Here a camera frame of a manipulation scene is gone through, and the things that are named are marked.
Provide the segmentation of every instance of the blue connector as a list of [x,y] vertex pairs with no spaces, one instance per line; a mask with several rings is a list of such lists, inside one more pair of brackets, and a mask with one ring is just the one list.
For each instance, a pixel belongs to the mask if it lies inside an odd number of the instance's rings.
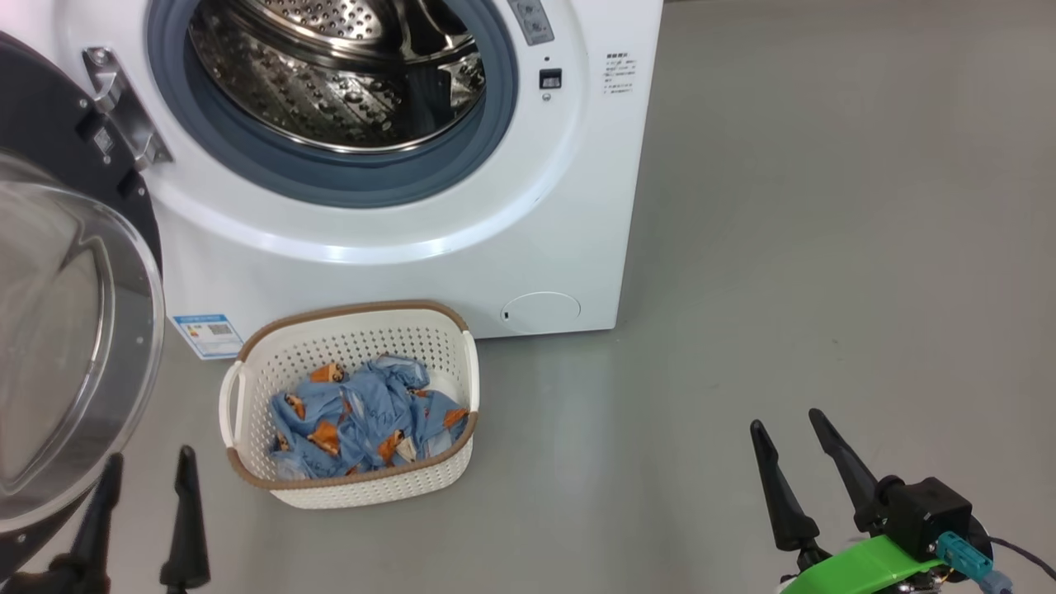
[[935,554],[943,563],[968,576],[986,594],[1012,594],[1012,580],[994,570],[989,560],[963,538],[943,533],[935,543]]

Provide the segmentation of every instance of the wire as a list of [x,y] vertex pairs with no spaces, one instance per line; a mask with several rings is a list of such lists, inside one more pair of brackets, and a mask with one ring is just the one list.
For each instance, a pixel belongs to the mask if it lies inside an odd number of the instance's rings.
[[1043,572],[1049,574],[1049,577],[1056,579],[1056,570],[1054,570],[1052,565],[1042,561],[1040,557],[1038,557],[1034,553],[1031,553],[1026,549],[1023,549],[1022,546],[1017,546],[1003,538],[996,538],[989,535],[978,535],[978,536],[985,538],[986,540],[993,542],[994,544],[1000,544],[1001,546],[1004,546],[1010,551],[1015,551],[1016,553],[1019,553],[1020,555],[1023,556],[1024,559],[1041,568]]

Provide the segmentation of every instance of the front-load washing machine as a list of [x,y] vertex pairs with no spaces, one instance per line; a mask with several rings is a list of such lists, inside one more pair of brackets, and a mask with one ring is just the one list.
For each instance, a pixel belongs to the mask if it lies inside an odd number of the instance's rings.
[[64,130],[40,147],[131,154],[106,184],[156,221],[167,314],[220,358],[367,301],[440,301],[480,337],[611,328],[661,4],[7,2],[0,51],[91,97],[19,95]]

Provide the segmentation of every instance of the gray floor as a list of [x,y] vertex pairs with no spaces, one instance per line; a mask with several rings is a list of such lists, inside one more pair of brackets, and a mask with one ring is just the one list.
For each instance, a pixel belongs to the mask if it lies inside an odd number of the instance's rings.
[[157,591],[174,505],[157,452],[182,443],[212,592],[770,592],[793,556],[772,546],[752,419],[822,543],[855,536],[812,406],[878,475],[938,476],[1056,560],[1056,5],[665,11],[619,328],[482,344],[465,477],[332,513],[231,472],[224,366],[173,334],[127,452],[114,592]]

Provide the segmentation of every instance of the crumpled cloth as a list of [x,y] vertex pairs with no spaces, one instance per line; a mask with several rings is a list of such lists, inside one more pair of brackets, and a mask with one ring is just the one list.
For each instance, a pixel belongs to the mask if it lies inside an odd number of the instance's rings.
[[421,363],[382,355],[341,382],[275,394],[278,479],[343,477],[438,456],[465,432],[469,411],[428,385]]

